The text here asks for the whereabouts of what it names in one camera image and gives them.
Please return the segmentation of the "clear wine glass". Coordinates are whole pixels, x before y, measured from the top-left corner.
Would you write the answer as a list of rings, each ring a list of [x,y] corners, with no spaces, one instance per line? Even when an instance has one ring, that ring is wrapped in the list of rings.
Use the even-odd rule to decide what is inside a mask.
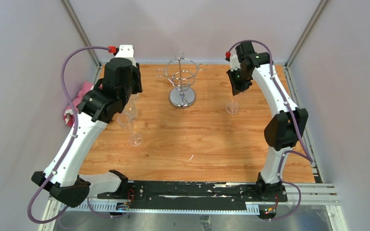
[[[128,101],[124,107],[123,113],[128,114],[133,122],[137,120],[137,109],[134,102]]]
[[[231,114],[235,115],[239,112],[239,98],[241,97],[241,93],[233,96],[232,100],[226,105],[226,111]]]
[[[132,94],[131,96],[130,96],[130,101],[131,102],[138,102],[140,99],[141,99],[141,97],[142,97],[142,94],[141,93],[137,93],[137,94]]]
[[[131,118],[130,114],[128,113],[121,113],[119,114],[117,118],[117,123],[120,125],[120,127],[129,133],[129,145],[131,146],[139,146],[143,139],[142,136],[139,133],[134,132],[134,124],[133,119]]]

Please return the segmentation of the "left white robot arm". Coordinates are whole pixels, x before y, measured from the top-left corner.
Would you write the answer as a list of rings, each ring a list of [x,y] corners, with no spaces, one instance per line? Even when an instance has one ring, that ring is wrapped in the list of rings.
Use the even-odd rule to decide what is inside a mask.
[[[104,77],[87,92],[78,105],[77,133],[71,133],[55,159],[31,180],[68,207],[77,207],[86,198],[111,193],[122,199],[128,194],[128,179],[116,170],[98,175],[80,175],[81,165],[94,141],[122,113],[132,94],[142,92],[139,63],[134,58],[114,57],[105,64]]]

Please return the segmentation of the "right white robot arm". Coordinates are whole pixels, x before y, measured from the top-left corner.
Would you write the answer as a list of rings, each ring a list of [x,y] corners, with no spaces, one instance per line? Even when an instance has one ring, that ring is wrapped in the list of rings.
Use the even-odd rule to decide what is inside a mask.
[[[245,92],[256,82],[268,103],[272,119],[264,129],[268,153],[256,181],[256,194],[268,201],[282,191],[285,162],[297,143],[303,145],[303,133],[308,120],[305,108],[299,108],[290,98],[276,74],[272,53],[262,42],[242,40],[232,45],[225,59],[232,94]]]

